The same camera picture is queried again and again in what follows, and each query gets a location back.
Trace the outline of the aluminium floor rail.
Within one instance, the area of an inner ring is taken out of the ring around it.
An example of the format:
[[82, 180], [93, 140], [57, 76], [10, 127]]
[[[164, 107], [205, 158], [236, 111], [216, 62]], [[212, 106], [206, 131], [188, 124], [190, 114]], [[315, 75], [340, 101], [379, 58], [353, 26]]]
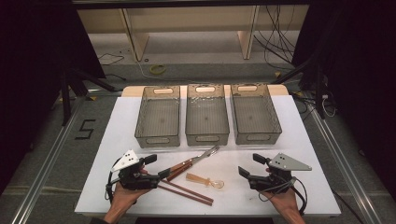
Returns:
[[27, 186], [16, 185], [7, 187], [7, 190], [12, 192], [14, 195], [23, 196], [21, 204], [18, 206], [10, 224], [26, 224], [35, 207], [38, 197], [50, 176], [50, 172], [64, 147], [66, 138], [76, 121], [76, 117], [79, 115], [79, 110], [84, 104], [84, 101], [84, 97], [77, 97], [75, 99], [70, 118], [61, 126], [60, 131], [56, 133], [56, 139], [53, 141], [49, 151], [46, 153], [45, 159], [40, 163], [40, 168], [37, 171], [33, 182]]
[[358, 180], [352, 166], [347, 161], [347, 157], [342, 152], [338, 142], [336, 141], [329, 125], [325, 120], [325, 106], [323, 105], [324, 100], [318, 95], [315, 95], [315, 105], [313, 106], [313, 118], [317, 124], [319, 131], [321, 132], [324, 140], [332, 153], [332, 157], [337, 164], [340, 173], [348, 185], [348, 188], [354, 197], [361, 213], [364, 217], [366, 224], [382, 224], [378, 213], [375, 211], [374, 204], [367, 194], [362, 183]]

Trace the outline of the wooden-handled metal fork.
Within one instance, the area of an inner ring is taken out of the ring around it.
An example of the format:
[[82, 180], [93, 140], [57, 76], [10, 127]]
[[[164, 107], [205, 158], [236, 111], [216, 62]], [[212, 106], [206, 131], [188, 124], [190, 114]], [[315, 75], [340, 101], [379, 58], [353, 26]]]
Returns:
[[192, 165], [189, 165], [187, 168], [183, 168], [181, 171], [176, 172], [173, 175], [169, 175], [168, 177], [166, 177], [167, 181], [171, 181], [173, 179], [175, 179], [177, 176], [181, 175], [183, 172], [187, 171], [190, 167], [192, 167]]
[[177, 165], [174, 165], [173, 167], [170, 168], [170, 174], [173, 175], [176, 172], [181, 171], [183, 168], [187, 168], [189, 165], [195, 164], [196, 162], [200, 161], [201, 159], [210, 157], [211, 155], [216, 154], [218, 150], [219, 150], [219, 146], [213, 146], [212, 148], [206, 150], [199, 156], [190, 158], [190, 159], [183, 161]]

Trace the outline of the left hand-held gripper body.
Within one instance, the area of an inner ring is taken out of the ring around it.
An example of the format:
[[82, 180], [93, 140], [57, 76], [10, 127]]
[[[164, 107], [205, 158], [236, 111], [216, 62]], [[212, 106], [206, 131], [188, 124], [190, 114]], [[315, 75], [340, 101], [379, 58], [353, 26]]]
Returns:
[[132, 149], [126, 151], [112, 166], [110, 173], [118, 174], [120, 184], [129, 190], [155, 189], [160, 182], [158, 175], [145, 175], [141, 168], [145, 158], [138, 158]]

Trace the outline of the light wooden desk frame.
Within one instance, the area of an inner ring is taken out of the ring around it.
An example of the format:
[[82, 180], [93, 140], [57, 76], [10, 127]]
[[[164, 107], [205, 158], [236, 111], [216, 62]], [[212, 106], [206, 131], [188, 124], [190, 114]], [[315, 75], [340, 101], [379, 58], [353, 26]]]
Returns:
[[250, 58], [253, 33], [299, 31], [308, 5], [241, 7], [156, 7], [80, 9], [78, 15], [89, 34], [125, 34], [135, 60], [140, 61], [151, 33], [237, 32], [244, 59]]

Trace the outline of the black tripod stand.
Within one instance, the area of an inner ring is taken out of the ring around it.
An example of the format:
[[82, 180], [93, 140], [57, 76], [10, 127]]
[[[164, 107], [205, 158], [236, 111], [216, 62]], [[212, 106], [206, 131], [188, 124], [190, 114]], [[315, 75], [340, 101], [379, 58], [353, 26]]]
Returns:
[[102, 87], [103, 89], [110, 92], [121, 91], [120, 88], [111, 86], [105, 83], [103, 80], [100, 80], [99, 78], [94, 77], [93, 75], [90, 75], [89, 73], [77, 68], [70, 68], [65, 70], [60, 75], [60, 80], [64, 109], [63, 125], [65, 125], [70, 120], [72, 115], [69, 90], [72, 90], [78, 97], [85, 97], [88, 94], [88, 89], [83, 83], [84, 80], [88, 80], [91, 83]]

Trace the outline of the black metal stand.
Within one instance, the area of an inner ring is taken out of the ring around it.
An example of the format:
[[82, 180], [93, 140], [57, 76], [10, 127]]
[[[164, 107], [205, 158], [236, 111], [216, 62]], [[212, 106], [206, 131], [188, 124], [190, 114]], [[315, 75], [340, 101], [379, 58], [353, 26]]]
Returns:
[[314, 90], [315, 91], [315, 106], [319, 116], [324, 119], [324, 109], [322, 106], [323, 96], [323, 74], [320, 67], [318, 56], [312, 55], [307, 61], [301, 63], [286, 75], [277, 78], [273, 81], [273, 84], [281, 84], [285, 81], [302, 74], [299, 81], [299, 87], [303, 91]]

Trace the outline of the black curtain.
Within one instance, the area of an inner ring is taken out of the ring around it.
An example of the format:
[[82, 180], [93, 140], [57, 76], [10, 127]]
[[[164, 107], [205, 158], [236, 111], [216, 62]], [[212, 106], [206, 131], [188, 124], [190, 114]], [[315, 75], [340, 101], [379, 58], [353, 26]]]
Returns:
[[105, 76], [72, 0], [0, 0], [0, 194], [75, 68]]
[[396, 201], [396, 0], [311, 0], [292, 63], [311, 56], [341, 7], [323, 72], [360, 150]]

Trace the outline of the brown wooden chopstick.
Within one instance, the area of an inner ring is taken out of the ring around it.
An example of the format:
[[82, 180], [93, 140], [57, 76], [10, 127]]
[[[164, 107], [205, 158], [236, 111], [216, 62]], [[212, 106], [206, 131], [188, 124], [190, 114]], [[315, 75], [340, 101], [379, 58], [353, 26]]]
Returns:
[[159, 188], [159, 189], [164, 189], [164, 190], [166, 190], [166, 191], [175, 193], [175, 194], [177, 194], [177, 195], [179, 195], [179, 196], [182, 196], [182, 197], [185, 197], [185, 198], [188, 198], [188, 199], [191, 199], [191, 200], [194, 200], [194, 201], [196, 201], [196, 202], [203, 203], [203, 204], [206, 204], [206, 205], [209, 205], [209, 206], [212, 206], [212, 204], [213, 204], [213, 203], [210, 202], [210, 201], [207, 201], [207, 200], [204, 200], [204, 199], [200, 199], [200, 198], [198, 198], [198, 197], [194, 197], [194, 196], [191, 196], [191, 195], [189, 195], [189, 194], [186, 194], [186, 193], [183, 193], [183, 192], [174, 190], [174, 189], [169, 189], [169, 188], [164, 187], [164, 186], [158, 186], [158, 188]]
[[167, 180], [163, 180], [163, 183], [165, 183], [165, 184], [167, 184], [167, 185], [169, 185], [169, 186], [172, 186], [172, 187], [174, 187], [174, 188], [180, 189], [180, 190], [182, 190], [183, 193], [189, 194], [189, 195], [191, 195], [191, 196], [198, 197], [198, 198], [200, 198], [200, 199], [204, 199], [204, 200], [210, 201], [210, 202], [212, 202], [212, 203], [214, 202], [213, 199], [211, 199], [211, 198], [209, 198], [209, 197], [207, 197], [207, 196], [205, 196], [205, 195], [203, 195], [203, 194], [200, 194], [200, 193], [198, 193], [198, 192], [196, 192], [196, 191], [193, 191], [193, 190], [191, 190], [191, 189], [186, 189], [186, 188], [184, 188], [184, 187], [182, 187], [182, 186], [180, 186], [180, 185], [177, 185], [177, 184], [175, 184], [175, 183], [169, 182], [169, 181], [167, 181]]

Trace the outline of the grey translucent plastic bin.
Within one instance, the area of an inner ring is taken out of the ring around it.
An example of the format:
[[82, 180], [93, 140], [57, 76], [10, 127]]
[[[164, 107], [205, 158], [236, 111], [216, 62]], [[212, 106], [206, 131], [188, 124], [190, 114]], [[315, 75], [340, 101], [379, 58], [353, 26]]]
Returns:
[[179, 130], [180, 87], [145, 87], [134, 132], [139, 146], [178, 147]]
[[231, 104], [237, 145], [276, 143], [282, 128], [267, 84], [233, 84]]
[[226, 146], [230, 127], [222, 84], [187, 88], [185, 134], [189, 146]]

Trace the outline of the amber plastic spoon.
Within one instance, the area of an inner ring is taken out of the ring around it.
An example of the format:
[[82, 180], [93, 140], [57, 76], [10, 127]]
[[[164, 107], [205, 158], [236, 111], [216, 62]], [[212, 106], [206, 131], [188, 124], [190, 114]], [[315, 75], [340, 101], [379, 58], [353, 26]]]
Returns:
[[186, 174], [186, 179], [191, 182], [203, 184], [207, 187], [211, 186], [215, 189], [222, 189], [224, 187], [224, 182], [222, 180], [211, 180], [210, 178], [203, 178], [198, 175], [193, 175], [190, 173]]

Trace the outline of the yellow tape roll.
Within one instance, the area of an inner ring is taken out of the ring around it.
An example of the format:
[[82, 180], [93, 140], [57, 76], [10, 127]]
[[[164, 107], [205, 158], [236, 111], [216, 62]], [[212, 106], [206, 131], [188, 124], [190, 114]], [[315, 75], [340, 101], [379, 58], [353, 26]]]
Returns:
[[152, 75], [161, 75], [165, 72], [166, 67], [162, 64], [154, 64], [149, 68]]

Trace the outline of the person's right hand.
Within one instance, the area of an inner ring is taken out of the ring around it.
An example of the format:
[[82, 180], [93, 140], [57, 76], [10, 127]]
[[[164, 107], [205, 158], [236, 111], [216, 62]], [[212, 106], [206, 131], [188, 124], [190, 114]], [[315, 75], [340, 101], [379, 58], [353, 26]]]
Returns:
[[262, 195], [264, 195], [272, 203], [276, 211], [283, 218], [300, 216], [295, 192], [292, 189], [288, 189], [287, 192], [280, 194], [262, 191]]

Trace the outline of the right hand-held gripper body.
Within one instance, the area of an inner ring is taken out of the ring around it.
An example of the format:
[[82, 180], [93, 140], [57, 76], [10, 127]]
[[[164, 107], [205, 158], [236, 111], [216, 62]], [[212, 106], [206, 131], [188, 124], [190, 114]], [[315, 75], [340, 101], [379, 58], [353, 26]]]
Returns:
[[284, 193], [293, 186], [292, 171], [311, 171], [312, 167], [294, 158], [278, 153], [274, 158], [267, 159], [270, 174], [268, 176], [249, 175], [247, 182], [251, 189], [274, 194]]

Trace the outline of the person's left hand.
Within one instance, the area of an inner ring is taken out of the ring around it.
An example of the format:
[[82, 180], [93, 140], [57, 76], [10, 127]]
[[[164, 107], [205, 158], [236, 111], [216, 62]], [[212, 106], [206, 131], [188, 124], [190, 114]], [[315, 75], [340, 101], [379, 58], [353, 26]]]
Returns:
[[121, 208], [125, 211], [126, 214], [126, 212], [132, 207], [132, 205], [137, 201], [137, 199], [148, 192], [149, 192], [148, 189], [140, 189], [140, 190], [125, 189], [120, 183], [117, 183], [110, 208], [111, 207]]

